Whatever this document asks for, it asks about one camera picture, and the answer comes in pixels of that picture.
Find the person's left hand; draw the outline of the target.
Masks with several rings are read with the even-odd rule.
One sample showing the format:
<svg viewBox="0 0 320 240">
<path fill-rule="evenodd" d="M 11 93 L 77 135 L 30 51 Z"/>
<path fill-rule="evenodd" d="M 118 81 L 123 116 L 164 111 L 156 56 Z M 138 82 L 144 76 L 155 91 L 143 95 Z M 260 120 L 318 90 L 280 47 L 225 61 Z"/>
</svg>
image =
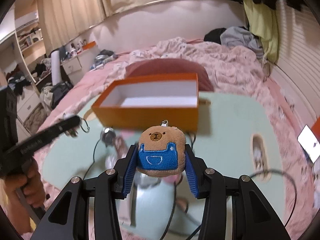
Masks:
<svg viewBox="0 0 320 240">
<path fill-rule="evenodd" d="M 27 209 L 21 204 L 16 193 L 23 189 L 28 205 L 34 208 L 41 207 L 46 199 L 41 175 L 36 161 L 33 161 L 26 174 L 7 176 L 1 179 L 1 207 L 8 219 L 20 234 L 31 233 L 30 217 Z"/>
</svg>

